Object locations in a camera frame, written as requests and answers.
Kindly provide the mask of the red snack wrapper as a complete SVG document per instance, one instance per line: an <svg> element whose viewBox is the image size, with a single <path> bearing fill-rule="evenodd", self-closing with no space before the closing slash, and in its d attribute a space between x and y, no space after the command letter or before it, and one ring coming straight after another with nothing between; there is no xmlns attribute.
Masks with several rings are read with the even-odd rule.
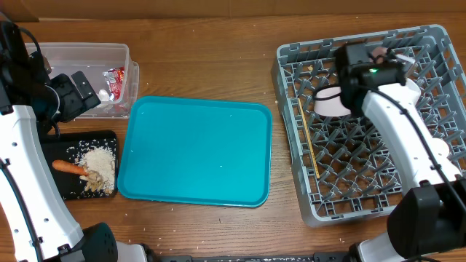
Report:
<svg viewBox="0 0 466 262"><path fill-rule="evenodd" d="M110 101L118 100L123 90L123 80L125 78L125 68L112 68L103 72L103 77L108 85L108 96Z"/></svg>

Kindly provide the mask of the food scraps and rice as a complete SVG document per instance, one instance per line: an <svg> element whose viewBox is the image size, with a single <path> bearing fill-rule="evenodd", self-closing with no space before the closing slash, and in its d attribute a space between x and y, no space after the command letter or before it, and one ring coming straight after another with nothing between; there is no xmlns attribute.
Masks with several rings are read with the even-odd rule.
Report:
<svg viewBox="0 0 466 262"><path fill-rule="evenodd" d="M80 175L78 187L72 195L78 199L93 197L109 197L116 189L117 177L117 140L104 138L79 140L66 147L68 160L72 164L83 167L87 176Z"/></svg>

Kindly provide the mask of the orange carrot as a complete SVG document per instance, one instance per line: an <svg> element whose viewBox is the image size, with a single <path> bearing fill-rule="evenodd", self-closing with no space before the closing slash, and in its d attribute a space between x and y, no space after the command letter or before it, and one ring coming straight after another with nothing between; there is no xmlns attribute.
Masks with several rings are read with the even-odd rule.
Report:
<svg viewBox="0 0 466 262"><path fill-rule="evenodd" d="M61 172L67 172L75 175L83 175L87 176L87 172L84 170L83 167L80 167L79 165L72 164L70 162L66 162L64 160L55 160L52 163L52 167Z"/></svg>

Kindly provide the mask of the wooden chopstick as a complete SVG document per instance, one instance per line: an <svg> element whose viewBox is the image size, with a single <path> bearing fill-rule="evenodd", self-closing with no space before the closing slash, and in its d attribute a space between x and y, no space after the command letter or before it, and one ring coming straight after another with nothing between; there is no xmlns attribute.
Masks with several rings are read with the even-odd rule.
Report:
<svg viewBox="0 0 466 262"><path fill-rule="evenodd" d="M312 165L313 165L314 170L315 170L315 177L316 177L317 180L319 180L320 179L320 173L319 173L318 168L317 168L317 162L316 162L315 153L314 153L314 150L313 150L313 147L312 147L312 141L310 139L311 137L310 137L309 127L307 125L304 109L303 109L303 106L301 104L300 98L297 98L297 101L298 101L298 106L299 106L299 112L301 114L301 121L302 121L302 124L303 124L303 127L304 127L304 135L305 135L307 145L308 145L308 148L309 148L309 153L310 153L310 156L311 156Z"/></svg>

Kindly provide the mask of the pink bowl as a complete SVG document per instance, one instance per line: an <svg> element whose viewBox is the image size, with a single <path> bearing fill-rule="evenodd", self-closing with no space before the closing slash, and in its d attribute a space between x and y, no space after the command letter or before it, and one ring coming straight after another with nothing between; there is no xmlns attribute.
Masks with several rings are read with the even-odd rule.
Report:
<svg viewBox="0 0 466 262"><path fill-rule="evenodd" d="M314 112L320 116L340 117L350 115L348 108L340 100L341 88L323 87L314 93Z"/></svg>

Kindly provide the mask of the white tissue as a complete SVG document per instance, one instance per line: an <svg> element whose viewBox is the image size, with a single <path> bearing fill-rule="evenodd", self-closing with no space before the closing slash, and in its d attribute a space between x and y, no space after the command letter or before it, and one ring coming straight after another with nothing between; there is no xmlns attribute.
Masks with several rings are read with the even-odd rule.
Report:
<svg viewBox="0 0 466 262"><path fill-rule="evenodd" d="M98 98L102 103L103 102L109 102L110 101L110 94L106 90L99 90Z"/></svg>

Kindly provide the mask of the pink plate with food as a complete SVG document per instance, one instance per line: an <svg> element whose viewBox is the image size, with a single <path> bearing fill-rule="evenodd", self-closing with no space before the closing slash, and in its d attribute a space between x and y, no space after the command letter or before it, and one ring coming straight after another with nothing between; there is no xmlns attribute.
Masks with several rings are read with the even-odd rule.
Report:
<svg viewBox="0 0 466 262"><path fill-rule="evenodd" d="M371 58L375 63L383 63L384 61L395 61L402 63L405 67L411 67L416 64L415 59L402 54L395 53L386 47L376 47L371 52Z"/></svg>

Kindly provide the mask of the white paper cup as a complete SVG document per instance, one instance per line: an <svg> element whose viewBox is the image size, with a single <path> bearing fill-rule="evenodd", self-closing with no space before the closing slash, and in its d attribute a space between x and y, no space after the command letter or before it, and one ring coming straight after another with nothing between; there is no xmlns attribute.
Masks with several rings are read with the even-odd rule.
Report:
<svg viewBox="0 0 466 262"><path fill-rule="evenodd" d="M450 149L448 144L440 138L433 138L433 145L435 159L438 162L438 164L443 165L444 163L449 163L448 156Z"/></svg>

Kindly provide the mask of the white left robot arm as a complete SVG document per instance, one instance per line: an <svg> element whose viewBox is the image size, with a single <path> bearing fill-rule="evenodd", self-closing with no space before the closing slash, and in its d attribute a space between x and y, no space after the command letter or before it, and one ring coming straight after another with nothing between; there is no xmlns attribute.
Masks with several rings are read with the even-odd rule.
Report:
<svg viewBox="0 0 466 262"><path fill-rule="evenodd" d="M1 22L1 207L17 261L155 261L144 244L116 241L106 223L82 229L44 157L41 138L100 104L81 71L51 79L30 31Z"/></svg>

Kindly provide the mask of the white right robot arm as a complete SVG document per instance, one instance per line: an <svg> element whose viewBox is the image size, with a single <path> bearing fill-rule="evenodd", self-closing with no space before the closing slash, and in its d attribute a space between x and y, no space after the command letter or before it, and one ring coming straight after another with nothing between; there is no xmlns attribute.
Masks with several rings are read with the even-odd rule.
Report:
<svg viewBox="0 0 466 262"><path fill-rule="evenodd" d="M415 261L465 246L465 179L416 110L418 86L393 55L373 57L362 42L335 52L340 100L375 126L400 175L403 198L387 230L354 246L357 261Z"/></svg>

